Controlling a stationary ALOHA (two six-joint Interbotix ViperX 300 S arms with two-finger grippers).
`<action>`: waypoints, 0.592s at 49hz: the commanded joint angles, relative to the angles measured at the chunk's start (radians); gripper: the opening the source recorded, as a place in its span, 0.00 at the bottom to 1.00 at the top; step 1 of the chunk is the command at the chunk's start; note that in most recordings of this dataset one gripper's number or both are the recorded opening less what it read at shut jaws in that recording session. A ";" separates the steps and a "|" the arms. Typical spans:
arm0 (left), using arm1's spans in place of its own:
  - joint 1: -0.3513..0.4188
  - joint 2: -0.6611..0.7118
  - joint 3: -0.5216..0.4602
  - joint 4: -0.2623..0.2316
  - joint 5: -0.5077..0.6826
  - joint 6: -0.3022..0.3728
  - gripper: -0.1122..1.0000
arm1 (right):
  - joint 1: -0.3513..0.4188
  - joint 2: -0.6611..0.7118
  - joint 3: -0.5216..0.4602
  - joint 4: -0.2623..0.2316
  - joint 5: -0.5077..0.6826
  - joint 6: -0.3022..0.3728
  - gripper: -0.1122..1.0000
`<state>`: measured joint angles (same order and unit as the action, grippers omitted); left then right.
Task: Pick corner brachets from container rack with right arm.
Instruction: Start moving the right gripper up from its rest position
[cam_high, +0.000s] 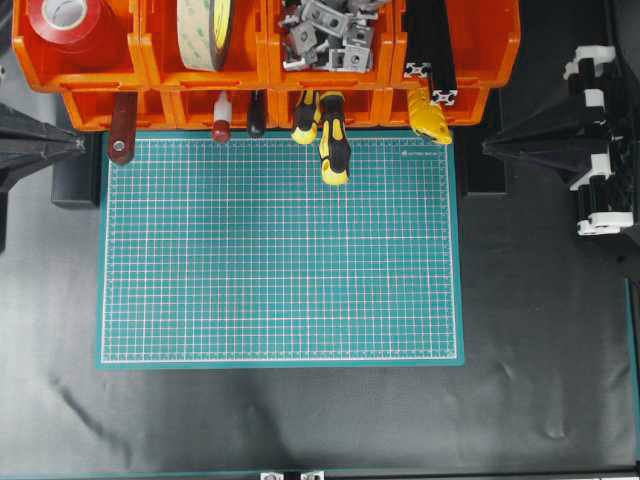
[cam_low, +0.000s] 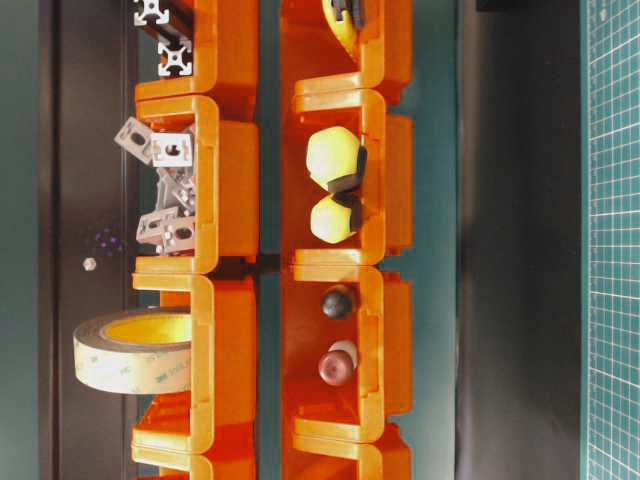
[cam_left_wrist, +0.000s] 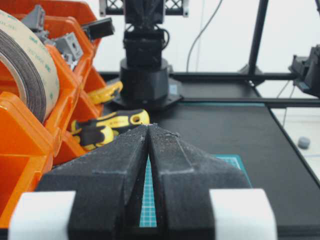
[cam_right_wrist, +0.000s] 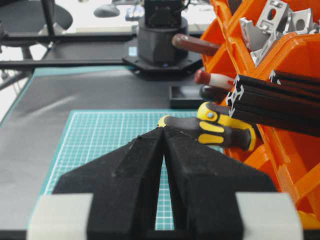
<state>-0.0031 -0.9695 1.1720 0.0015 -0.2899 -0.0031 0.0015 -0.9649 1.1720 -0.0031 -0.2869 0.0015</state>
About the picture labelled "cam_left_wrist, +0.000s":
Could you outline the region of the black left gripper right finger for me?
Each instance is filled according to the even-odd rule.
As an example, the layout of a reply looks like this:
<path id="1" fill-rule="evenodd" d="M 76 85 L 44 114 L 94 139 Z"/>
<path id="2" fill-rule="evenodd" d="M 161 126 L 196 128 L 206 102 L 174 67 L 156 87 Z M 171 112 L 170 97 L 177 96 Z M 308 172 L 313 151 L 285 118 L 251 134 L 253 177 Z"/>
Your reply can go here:
<path id="1" fill-rule="evenodd" d="M 148 126 L 156 223 L 165 240 L 212 240 L 210 189 L 247 189 L 238 168 L 156 124 Z"/>

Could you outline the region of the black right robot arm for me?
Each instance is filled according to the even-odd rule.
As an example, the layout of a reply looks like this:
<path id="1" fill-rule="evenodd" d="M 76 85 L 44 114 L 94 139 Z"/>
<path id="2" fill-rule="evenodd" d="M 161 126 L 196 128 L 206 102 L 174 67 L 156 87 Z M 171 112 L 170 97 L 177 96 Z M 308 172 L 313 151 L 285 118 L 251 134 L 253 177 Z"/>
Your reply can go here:
<path id="1" fill-rule="evenodd" d="M 170 36 L 163 0 L 125 0 L 120 63 L 125 107 L 159 110 L 169 101 L 168 62 L 162 52 Z M 248 188 L 245 174 L 222 159 L 153 124 L 147 128 L 147 151 L 155 200 L 156 225 L 164 240 L 213 240 L 216 237 L 210 190 Z"/>

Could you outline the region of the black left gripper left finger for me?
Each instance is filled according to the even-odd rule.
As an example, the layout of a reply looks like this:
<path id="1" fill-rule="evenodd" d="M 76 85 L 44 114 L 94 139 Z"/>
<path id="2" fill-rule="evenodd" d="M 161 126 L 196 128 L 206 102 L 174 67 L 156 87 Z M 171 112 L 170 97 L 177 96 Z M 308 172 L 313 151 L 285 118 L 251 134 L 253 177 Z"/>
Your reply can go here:
<path id="1" fill-rule="evenodd" d="M 37 191 L 75 191 L 71 240 L 122 240 L 139 227 L 148 158 L 148 126 L 44 174 Z"/>

